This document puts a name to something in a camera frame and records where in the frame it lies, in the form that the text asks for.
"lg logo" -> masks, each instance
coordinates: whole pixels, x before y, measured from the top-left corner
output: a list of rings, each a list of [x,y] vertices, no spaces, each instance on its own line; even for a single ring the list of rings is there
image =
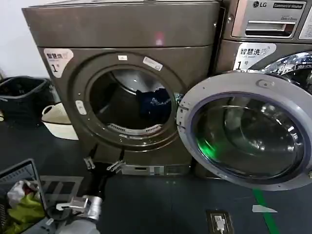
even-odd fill
[[[257,8],[257,7],[266,7],[267,6],[267,3],[266,2],[258,2],[258,1],[254,1],[253,2],[253,7],[254,8]]]

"open washer door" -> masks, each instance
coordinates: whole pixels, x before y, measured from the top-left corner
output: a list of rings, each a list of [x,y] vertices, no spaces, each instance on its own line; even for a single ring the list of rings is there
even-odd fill
[[[259,71],[210,77],[184,96],[180,137],[207,170],[262,190],[312,182],[312,95],[292,80]]]

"white label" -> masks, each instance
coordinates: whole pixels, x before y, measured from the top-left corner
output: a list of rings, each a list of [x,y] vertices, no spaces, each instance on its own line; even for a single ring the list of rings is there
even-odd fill
[[[126,56],[126,55],[118,55],[118,60],[119,61],[127,61],[128,60],[128,56]]]
[[[150,66],[150,67],[153,67],[155,70],[157,70],[159,72],[162,69],[162,64],[160,64],[159,62],[156,62],[155,60],[152,60],[149,57],[145,57],[143,59],[143,63]]]
[[[312,39],[312,7],[309,11],[306,21],[300,32],[299,39],[311,40]]]
[[[76,100],[76,106],[77,106],[77,109],[81,115],[87,114],[86,109],[84,108],[84,105],[83,105],[83,101]]]
[[[56,78],[61,78],[68,62],[74,57],[70,49],[45,48],[44,55],[50,65],[51,72]]]
[[[251,68],[266,56],[274,53],[276,45],[273,43],[244,42],[238,48],[233,70]]]

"black basket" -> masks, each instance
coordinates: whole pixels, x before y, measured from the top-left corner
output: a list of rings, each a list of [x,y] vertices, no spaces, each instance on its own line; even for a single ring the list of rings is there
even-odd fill
[[[0,110],[5,121],[40,124],[42,110],[53,104],[50,81],[31,77],[12,77],[0,83]]]

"front-load washing machine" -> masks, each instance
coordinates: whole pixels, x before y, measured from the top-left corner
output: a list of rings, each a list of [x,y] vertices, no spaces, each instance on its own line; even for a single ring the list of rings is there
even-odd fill
[[[191,155],[178,103],[207,77],[219,3],[75,0],[23,13],[60,99],[93,161],[123,156],[130,175],[179,175]]]
[[[307,185],[312,182],[312,1],[225,4],[214,71],[222,74],[184,96],[177,114],[180,136],[197,161],[220,178],[263,190]]]

